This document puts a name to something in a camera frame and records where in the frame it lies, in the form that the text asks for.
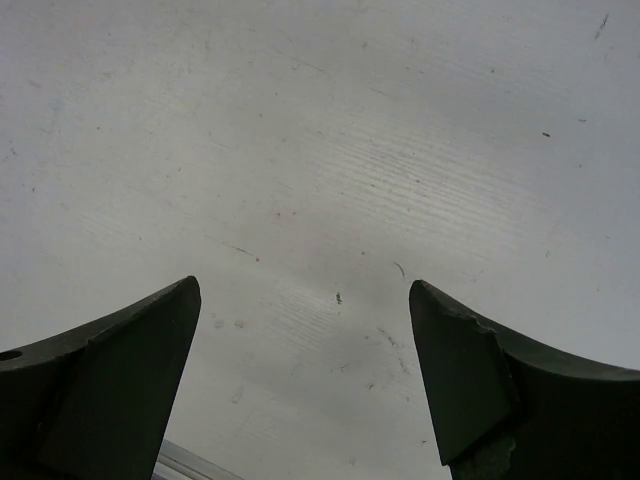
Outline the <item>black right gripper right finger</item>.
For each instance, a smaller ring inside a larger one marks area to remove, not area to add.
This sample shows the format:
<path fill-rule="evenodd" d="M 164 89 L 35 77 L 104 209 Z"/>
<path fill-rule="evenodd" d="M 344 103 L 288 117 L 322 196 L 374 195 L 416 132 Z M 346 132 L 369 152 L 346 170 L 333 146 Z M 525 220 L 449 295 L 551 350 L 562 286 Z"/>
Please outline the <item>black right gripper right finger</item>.
<path fill-rule="evenodd" d="M 635 479 L 639 374 L 498 324 L 433 285 L 409 292 L 441 463 L 455 479 Z"/>

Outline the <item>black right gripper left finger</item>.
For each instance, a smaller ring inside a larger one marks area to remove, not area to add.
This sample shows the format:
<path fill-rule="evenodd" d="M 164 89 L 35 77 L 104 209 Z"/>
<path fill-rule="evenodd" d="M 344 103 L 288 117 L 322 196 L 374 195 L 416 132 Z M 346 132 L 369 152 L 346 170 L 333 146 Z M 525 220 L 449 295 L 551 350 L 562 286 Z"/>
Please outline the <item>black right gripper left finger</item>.
<path fill-rule="evenodd" d="M 2 478 L 151 478 L 200 310 L 188 276 L 2 352 Z"/>

